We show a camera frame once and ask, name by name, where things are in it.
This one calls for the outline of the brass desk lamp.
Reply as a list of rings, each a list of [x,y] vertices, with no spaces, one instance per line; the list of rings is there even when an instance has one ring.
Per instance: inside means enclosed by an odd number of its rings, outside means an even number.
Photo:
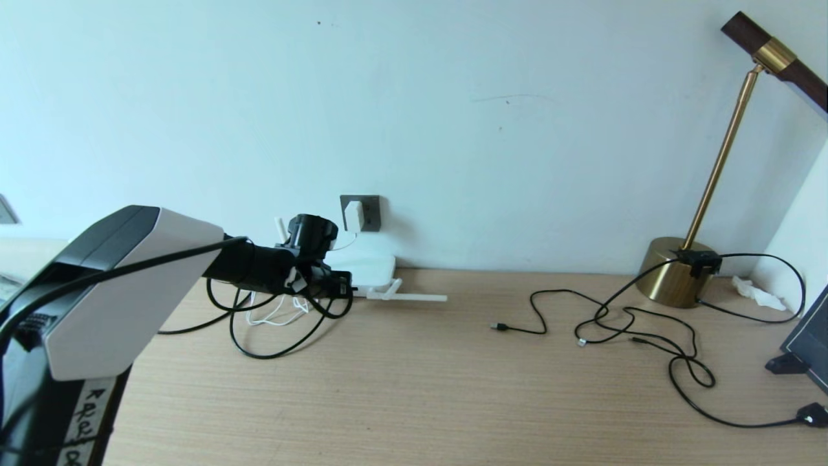
[[[828,82],[819,77],[798,55],[780,39],[760,26],[745,12],[739,11],[722,25],[721,32],[744,50],[753,62],[737,92],[734,110],[728,121],[721,147],[717,153],[701,200],[683,237],[657,237],[648,245],[635,286],[646,298],[675,307],[691,309],[700,304],[706,286],[716,275],[692,278],[689,267],[675,259],[674,250],[712,250],[696,242],[702,221],[712,203],[715,189],[721,180],[725,164],[743,123],[748,104],[757,82],[763,74],[775,77],[803,94],[805,101],[814,104],[816,112],[828,119]]]

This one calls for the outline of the crumpled white tissue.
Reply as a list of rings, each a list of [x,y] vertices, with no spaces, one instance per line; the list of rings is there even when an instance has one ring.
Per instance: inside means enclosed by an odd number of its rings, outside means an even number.
[[[778,311],[787,311],[786,305],[778,296],[769,294],[765,290],[754,286],[752,280],[743,280],[738,276],[731,278],[731,283],[739,295],[745,298],[753,299],[755,303],[761,307],[769,307]]]

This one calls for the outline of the dark framed panel on stand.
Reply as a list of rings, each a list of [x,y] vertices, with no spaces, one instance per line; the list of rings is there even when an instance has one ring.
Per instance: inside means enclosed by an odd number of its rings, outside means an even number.
[[[806,375],[828,395],[828,285],[764,368],[774,375]]]

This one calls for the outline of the grey wall socket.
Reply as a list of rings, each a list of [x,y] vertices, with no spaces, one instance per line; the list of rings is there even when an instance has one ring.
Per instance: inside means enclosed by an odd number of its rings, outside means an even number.
[[[382,225],[379,195],[340,195],[341,214],[349,201],[361,201],[364,205],[365,225],[361,233],[378,232]]]

